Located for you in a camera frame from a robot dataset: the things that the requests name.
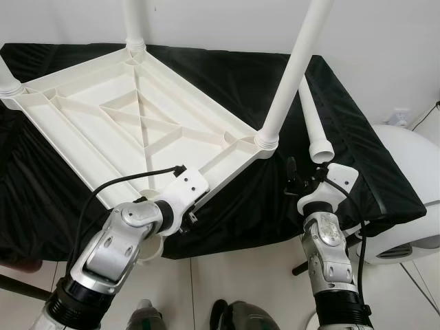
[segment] white round device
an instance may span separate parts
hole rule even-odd
[[[440,148],[426,138],[396,126],[373,126],[402,173],[425,205],[426,216],[367,240],[365,261],[401,263],[440,250]]]

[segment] white pipe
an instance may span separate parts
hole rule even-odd
[[[23,92],[23,86],[9,71],[5,61],[0,56],[0,98],[11,98]]]
[[[301,79],[298,91],[300,94],[302,113],[304,114],[307,133],[309,134],[310,158],[313,163],[316,164],[330,162],[333,159],[335,152],[333,151],[330,141],[328,141],[325,136],[321,119],[319,118],[314,99],[311,96],[309,85],[304,76]]]
[[[310,62],[315,42],[333,2],[334,0],[312,0],[310,3],[269,113],[263,127],[255,136],[255,143],[262,149],[275,150],[278,146],[278,134],[298,91],[300,81]]]
[[[140,52],[145,48],[145,42],[139,20],[139,1],[122,0],[122,11],[126,30],[126,47],[132,52]]]

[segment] black cylinder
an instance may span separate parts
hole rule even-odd
[[[50,292],[40,289],[39,287],[33,287],[26,283],[22,283],[19,280],[14,280],[4,275],[0,275],[0,289],[5,289],[16,294],[23,294],[28,297],[46,301],[50,297]]]
[[[159,229],[159,232],[163,232],[164,230],[169,229],[174,221],[174,212],[171,208],[170,204],[168,204],[166,201],[156,201],[155,202],[157,206],[159,206],[160,212],[162,212],[162,226]]]
[[[348,290],[322,291],[315,295],[316,313],[323,325],[368,325],[372,327],[368,308],[359,294]]]
[[[307,218],[314,212],[333,213],[333,207],[330,203],[325,201],[311,201],[310,203],[304,205],[302,211],[304,212],[304,218]]]
[[[110,307],[114,296],[83,287],[70,276],[62,278],[47,302],[53,319],[72,329],[94,330]]]

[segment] black fabric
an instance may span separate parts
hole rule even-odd
[[[122,47],[7,44],[0,54],[24,82]],[[154,45],[147,50],[255,129],[264,122],[288,59],[282,54]],[[306,76],[335,149],[334,161],[360,172],[352,196],[371,221],[368,231],[377,234],[423,216],[426,209],[418,196],[322,57],[312,58]],[[0,260],[63,260],[89,191],[22,113],[2,107],[0,116]],[[164,256],[178,259],[250,248],[300,234],[302,219],[295,201],[283,194],[285,160],[293,155],[298,172],[312,175],[315,165],[308,148],[297,96],[274,156],[255,161],[213,197],[196,213],[199,221],[188,234],[166,240]],[[103,212],[95,200],[86,221]],[[343,228],[359,222],[347,201],[338,215]]]

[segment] white wall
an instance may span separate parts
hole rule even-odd
[[[412,127],[415,127],[415,125],[423,120],[427,114],[428,112],[424,113],[418,120],[415,121]],[[414,131],[440,147],[440,110],[434,109],[431,114],[420,123],[420,125],[417,125]]]
[[[147,43],[290,52],[309,0],[140,0]],[[440,1],[336,0],[316,48],[372,123],[440,98]],[[120,0],[0,5],[6,42],[123,42]]]

